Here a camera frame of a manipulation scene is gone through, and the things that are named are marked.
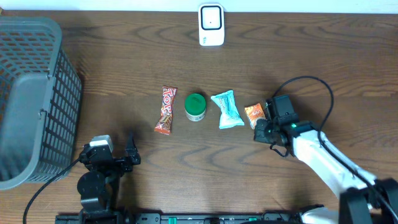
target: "wooden table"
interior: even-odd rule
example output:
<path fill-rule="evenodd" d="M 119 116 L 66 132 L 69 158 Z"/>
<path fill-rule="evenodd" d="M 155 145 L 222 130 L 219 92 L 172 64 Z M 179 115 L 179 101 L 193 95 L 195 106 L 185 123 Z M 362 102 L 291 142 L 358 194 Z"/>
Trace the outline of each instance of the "wooden table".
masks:
<path fill-rule="evenodd" d="M 337 209 L 329 188 L 305 164 L 254 142 L 244 106 L 263 102 L 299 75 L 325 79 L 335 109 L 331 141 L 380 178 L 398 179 L 398 17 L 394 15 L 226 13 L 221 47 L 198 43 L 197 13 L 8 11 L 46 16 L 63 29 L 63 48 L 83 79 L 75 158 L 93 136 L 109 134 L 123 153 L 134 131 L 142 164 L 123 177 L 119 204 L 164 213 L 263 212 L 322 203 Z M 172 134 L 155 133 L 162 85 L 178 87 Z M 220 130 L 210 96 L 234 90 L 245 126 Z M 184 112 L 190 93 L 206 96 L 203 121 Z M 302 80 L 283 90 L 302 119 L 320 122 L 329 107 L 324 86 Z M 45 189 L 29 223 L 53 223 L 81 209 L 77 180 Z M 1 223 L 20 223 L 41 184 L 0 192 Z"/>

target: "orange snack package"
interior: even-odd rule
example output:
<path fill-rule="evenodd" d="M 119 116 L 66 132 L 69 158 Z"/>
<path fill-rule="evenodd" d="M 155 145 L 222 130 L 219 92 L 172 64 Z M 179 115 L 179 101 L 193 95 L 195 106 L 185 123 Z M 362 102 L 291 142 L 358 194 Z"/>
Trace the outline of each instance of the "orange snack package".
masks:
<path fill-rule="evenodd" d="M 160 119 L 156 124 L 155 131 L 162 134 L 170 134 L 172 130 L 173 104 L 177 88 L 163 86 L 162 108 L 160 109 Z"/>
<path fill-rule="evenodd" d="M 248 106 L 247 108 L 244 108 L 244 111 L 249 118 L 251 129 L 254 129 L 256 127 L 258 119 L 266 118 L 260 103 L 253 106 Z"/>

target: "white rectangular device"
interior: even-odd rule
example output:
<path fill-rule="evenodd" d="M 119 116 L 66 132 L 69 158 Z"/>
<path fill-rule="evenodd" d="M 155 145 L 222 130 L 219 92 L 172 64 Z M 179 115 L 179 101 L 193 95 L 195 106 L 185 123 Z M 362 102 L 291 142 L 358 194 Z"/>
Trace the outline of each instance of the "white rectangular device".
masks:
<path fill-rule="evenodd" d="M 224 43 L 224 8 L 220 4 L 203 4 L 199 7 L 199 43 L 218 46 Z"/>

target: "red candy bar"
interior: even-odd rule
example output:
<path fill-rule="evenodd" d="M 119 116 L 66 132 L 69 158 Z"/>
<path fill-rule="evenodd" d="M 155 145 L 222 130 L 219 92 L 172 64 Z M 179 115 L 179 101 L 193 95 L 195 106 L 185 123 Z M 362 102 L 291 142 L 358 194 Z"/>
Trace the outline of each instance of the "red candy bar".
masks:
<path fill-rule="evenodd" d="M 176 93 L 177 93 L 177 88 L 171 86 L 163 86 L 162 109 L 160 109 L 161 117 L 155 127 L 155 131 L 159 133 L 162 134 L 171 133 L 172 119 L 173 119 L 173 104 Z"/>

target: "green lid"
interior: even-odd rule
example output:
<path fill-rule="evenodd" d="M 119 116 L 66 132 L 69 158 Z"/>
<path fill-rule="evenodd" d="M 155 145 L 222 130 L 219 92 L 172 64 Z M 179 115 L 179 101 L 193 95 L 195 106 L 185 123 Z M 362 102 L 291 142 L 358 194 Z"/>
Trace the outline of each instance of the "green lid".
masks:
<path fill-rule="evenodd" d="M 206 100 L 198 93 L 191 94 L 185 99 L 185 110 L 192 116 L 201 115 L 206 110 Z"/>

